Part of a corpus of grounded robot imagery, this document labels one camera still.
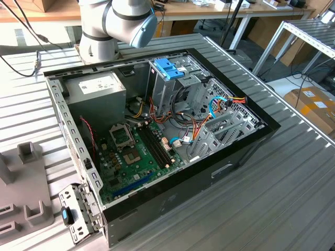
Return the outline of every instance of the blue cable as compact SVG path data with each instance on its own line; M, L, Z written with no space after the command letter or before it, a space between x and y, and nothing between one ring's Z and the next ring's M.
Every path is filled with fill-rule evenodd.
M212 103L213 103L213 101L214 101L215 99L221 99L221 100L223 100L224 102L227 102L227 101L228 101L227 99L225 99L225 98L223 98L223 97L219 97L219 96L218 96L218 97L214 97L214 98L211 99L211 101L209 102L209 112L210 112L210 114L212 115L213 118L215 118L215 114L214 114L214 112L213 112L213 109L212 109L211 105L212 105Z

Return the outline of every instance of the motherboard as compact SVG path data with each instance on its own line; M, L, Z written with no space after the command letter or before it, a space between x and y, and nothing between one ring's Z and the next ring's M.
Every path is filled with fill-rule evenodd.
M103 204L184 165L155 122L113 125L98 147Z

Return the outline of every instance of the red cable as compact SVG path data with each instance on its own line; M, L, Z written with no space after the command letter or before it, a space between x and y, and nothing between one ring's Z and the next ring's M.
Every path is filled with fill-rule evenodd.
M91 134L91 137L92 137L92 146L93 146L93 160L95 161L95 145L94 145L94 137L93 137L92 127L90 126L90 124L85 119L80 117L80 120L85 122L85 124L87 125L87 127L90 131L90 134Z

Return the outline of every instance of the sticker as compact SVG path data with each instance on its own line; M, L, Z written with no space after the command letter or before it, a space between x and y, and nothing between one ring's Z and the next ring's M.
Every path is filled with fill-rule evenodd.
M79 87L83 94L98 92L100 90L111 89L115 81L111 76L99 77L96 79L86 80L79 83Z
M185 71L187 71L185 67L177 68L177 70L180 71L180 72L185 72Z
M191 139L190 137L185 136L183 140L184 140L185 142L189 142L190 139Z
M307 97L311 98L311 97L315 97L314 93L312 93L310 90L307 90L305 92L303 92Z
M327 106L325 105L325 103L323 102L314 102L314 104L316 104L319 108L327 108Z

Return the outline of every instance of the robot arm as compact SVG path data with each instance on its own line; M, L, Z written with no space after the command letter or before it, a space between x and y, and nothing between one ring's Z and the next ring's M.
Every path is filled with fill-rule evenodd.
M88 63L114 60L117 40L135 48L151 40L157 18L149 0L80 0L80 55Z

